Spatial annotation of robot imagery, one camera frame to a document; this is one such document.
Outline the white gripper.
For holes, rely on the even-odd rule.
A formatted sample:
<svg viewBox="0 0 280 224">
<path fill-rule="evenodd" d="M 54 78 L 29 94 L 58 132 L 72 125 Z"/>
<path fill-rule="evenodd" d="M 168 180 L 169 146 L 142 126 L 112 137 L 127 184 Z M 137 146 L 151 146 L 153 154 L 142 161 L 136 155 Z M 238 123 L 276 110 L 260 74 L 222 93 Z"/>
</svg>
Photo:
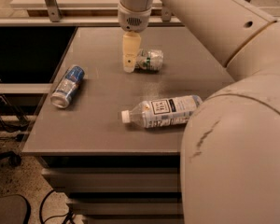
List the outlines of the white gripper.
<svg viewBox="0 0 280 224">
<path fill-rule="evenodd" d="M 131 73 L 136 64 L 138 50 L 141 45 L 140 32 L 148 27 L 151 4 L 119 2 L 118 20 L 120 27 L 126 31 L 122 38 L 123 70 Z"/>
</svg>

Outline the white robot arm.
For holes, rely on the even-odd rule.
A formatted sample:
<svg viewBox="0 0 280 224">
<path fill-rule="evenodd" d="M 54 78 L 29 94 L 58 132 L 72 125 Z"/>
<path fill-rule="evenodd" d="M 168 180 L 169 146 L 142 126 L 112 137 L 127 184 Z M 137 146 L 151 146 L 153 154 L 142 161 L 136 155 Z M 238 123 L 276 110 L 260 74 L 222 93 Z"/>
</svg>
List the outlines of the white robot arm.
<svg viewBox="0 0 280 224">
<path fill-rule="evenodd" d="M 161 1 L 234 80 L 185 128 L 185 224 L 280 224 L 280 21 L 245 0 Z M 151 7 L 119 0 L 120 26 Z"/>
</svg>

